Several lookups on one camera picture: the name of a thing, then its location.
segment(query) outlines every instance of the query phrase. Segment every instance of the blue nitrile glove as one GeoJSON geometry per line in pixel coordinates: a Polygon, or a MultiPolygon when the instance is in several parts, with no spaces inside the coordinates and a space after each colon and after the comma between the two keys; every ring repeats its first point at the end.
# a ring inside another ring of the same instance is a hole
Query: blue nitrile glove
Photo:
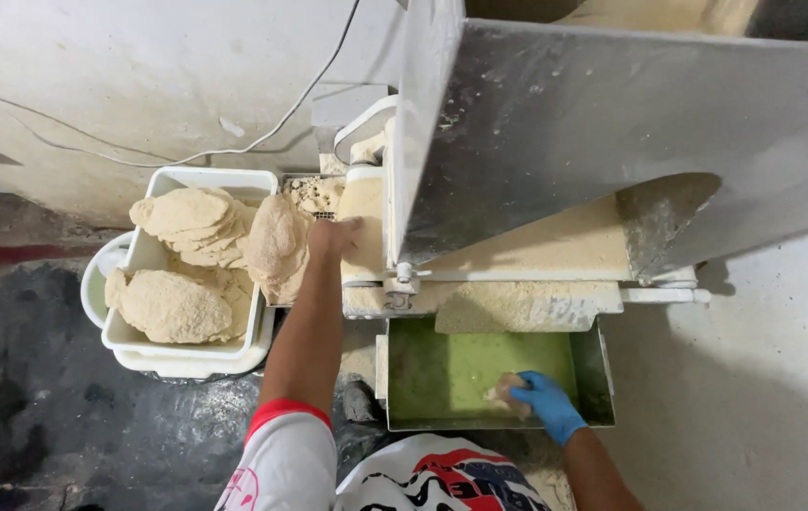
{"type": "Polygon", "coordinates": [[[512,388],[511,396],[533,408],[533,412],[543,422],[546,433],[559,446],[565,447],[575,431],[587,426],[568,395],[556,382],[536,371],[524,371],[518,373],[518,376],[530,384],[529,388],[512,388]]]}

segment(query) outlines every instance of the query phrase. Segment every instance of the red sleeve trim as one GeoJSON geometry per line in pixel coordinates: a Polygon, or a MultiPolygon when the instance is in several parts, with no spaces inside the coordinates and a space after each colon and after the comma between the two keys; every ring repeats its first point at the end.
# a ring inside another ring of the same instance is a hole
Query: red sleeve trim
{"type": "Polygon", "coordinates": [[[278,399],[268,401],[266,404],[260,406],[256,410],[256,413],[252,415],[250,432],[246,435],[246,442],[249,442],[252,434],[255,433],[260,427],[265,425],[265,423],[282,415],[293,414],[296,412],[314,415],[317,419],[325,423],[325,425],[329,427],[329,430],[331,430],[331,421],[329,416],[326,415],[325,412],[319,410],[319,408],[306,403],[301,403],[299,401],[294,401],[292,399],[286,399],[285,397],[280,397],[278,399]]]}

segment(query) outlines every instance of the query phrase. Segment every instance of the forearm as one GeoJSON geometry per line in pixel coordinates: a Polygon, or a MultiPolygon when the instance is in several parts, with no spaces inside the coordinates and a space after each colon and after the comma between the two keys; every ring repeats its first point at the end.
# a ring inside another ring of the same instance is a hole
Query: forearm
{"type": "Polygon", "coordinates": [[[565,444],[565,472],[579,511],[644,509],[589,427],[575,431],[565,444]]]}
{"type": "Polygon", "coordinates": [[[260,404],[284,397],[330,412],[342,338],[341,256],[310,252],[297,300],[269,353],[260,404]]]}

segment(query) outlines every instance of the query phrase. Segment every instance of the person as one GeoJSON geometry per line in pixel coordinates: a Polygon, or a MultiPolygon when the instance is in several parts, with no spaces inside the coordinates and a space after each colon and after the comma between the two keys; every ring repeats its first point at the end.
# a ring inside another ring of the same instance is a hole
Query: person
{"type": "MultiPolygon", "coordinates": [[[[310,258],[296,303],[272,346],[242,459],[216,509],[549,509],[508,459],[458,437],[410,435],[337,477],[329,412],[342,358],[340,263],[355,246],[361,223],[318,220],[310,229],[310,258]]],[[[558,385],[535,372],[520,375],[529,386],[512,394],[531,405],[564,448],[577,508],[642,510],[558,385]]],[[[357,390],[345,390],[346,409],[357,390]]],[[[362,403],[352,413],[372,419],[362,403]]]]}

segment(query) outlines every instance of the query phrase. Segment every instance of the white t-shirt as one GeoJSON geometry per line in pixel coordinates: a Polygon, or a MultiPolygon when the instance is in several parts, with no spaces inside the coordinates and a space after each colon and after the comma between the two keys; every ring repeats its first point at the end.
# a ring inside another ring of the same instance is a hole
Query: white t-shirt
{"type": "Polygon", "coordinates": [[[268,402],[215,509],[549,511],[512,462],[463,438],[410,436],[364,459],[337,488],[336,464],[324,413],[268,402]]]}

